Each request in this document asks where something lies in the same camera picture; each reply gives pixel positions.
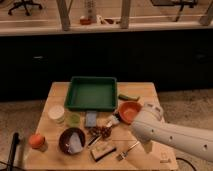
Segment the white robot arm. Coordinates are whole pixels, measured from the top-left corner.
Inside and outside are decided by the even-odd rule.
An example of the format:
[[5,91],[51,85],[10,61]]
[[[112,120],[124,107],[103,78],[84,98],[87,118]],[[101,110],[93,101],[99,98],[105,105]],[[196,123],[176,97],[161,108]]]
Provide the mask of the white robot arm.
[[166,123],[160,105],[145,103],[133,119],[131,129],[141,143],[154,140],[213,162],[213,131]]

